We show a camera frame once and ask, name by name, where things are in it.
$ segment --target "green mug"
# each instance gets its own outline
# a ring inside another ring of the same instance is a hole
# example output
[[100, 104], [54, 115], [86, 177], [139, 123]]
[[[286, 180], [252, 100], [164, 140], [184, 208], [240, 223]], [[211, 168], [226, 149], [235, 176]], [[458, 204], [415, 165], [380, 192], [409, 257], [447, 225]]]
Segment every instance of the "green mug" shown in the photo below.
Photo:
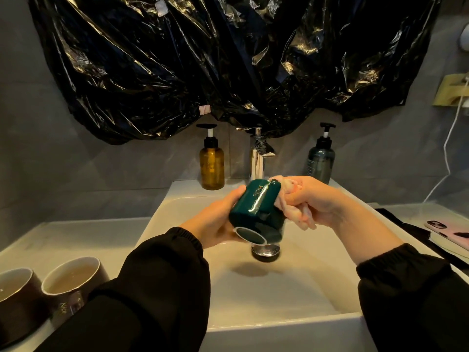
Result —
[[285, 216], [274, 206], [280, 188], [275, 179], [255, 179], [248, 184], [228, 217], [239, 237], [257, 245], [282, 240]]

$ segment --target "brown mug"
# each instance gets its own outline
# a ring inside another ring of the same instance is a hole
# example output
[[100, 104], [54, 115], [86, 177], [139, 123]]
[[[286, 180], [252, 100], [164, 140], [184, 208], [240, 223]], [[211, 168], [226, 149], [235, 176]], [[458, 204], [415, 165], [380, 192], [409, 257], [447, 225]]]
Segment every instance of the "brown mug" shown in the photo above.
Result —
[[41, 281], [31, 269], [0, 274], [0, 349], [26, 338], [48, 316]]
[[47, 297], [54, 328], [80, 310], [91, 291], [108, 280], [96, 257], [70, 260], [50, 272], [42, 283], [42, 292]]

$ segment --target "pink smartphone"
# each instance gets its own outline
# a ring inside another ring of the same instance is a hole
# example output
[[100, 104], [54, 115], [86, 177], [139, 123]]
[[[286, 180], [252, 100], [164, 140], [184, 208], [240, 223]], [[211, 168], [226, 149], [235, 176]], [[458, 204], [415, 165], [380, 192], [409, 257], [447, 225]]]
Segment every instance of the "pink smartphone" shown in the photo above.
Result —
[[466, 228], [452, 225], [448, 222], [431, 220], [425, 222], [425, 227], [435, 231], [451, 242], [469, 251], [469, 225]]

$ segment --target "pink cloth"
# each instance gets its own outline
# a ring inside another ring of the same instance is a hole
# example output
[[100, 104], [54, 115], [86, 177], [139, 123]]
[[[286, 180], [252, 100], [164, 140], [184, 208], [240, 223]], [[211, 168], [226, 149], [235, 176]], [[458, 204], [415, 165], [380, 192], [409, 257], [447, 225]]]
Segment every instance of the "pink cloth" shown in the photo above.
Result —
[[301, 228], [303, 231], [310, 229], [316, 229], [316, 224], [314, 223], [313, 215], [311, 210], [308, 207], [307, 203], [301, 203], [298, 206], [287, 205], [285, 201], [285, 194], [290, 194], [301, 189], [301, 185], [298, 184], [295, 180], [287, 179], [282, 176], [273, 176], [269, 179], [275, 179], [282, 185], [280, 192], [278, 193], [277, 200], [275, 201], [275, 206], [283, 211], [285, 217]]

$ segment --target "cloth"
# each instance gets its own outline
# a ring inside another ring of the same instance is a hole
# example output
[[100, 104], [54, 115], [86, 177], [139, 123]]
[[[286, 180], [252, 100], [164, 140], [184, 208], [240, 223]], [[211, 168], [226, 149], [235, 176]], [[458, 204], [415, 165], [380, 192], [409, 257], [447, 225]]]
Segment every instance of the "cloth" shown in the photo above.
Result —
[[287, 179], [282, 176], [273, 176], [269, 181], [273, 179], [277, 180], [281, 184], [281, 189], [278, 193], [277, 200], [275, 201], [275, 206], [283, 211], [283, 214], [287, 219], [296, 223], [296, 225], [303, 231], [308, 228], [315, 230], [316, 224], [314, 223], [313, 215], [311, 214], [311, 210], [307, 203], [301, 203], [295, 207], [287, 205], [287, 202], [285, 201], [285, 194], [291, 194], [301, 189], [301, 185], [295, 180]]
[[[360, 304], [379, 352], [469, 351], [469, 286], [446, 261], [404, 244], [357, 272]], [[196, 352], [209, 300], [200, 243], [172, 228], [129, 254], [119, 276], [36, 351]]]

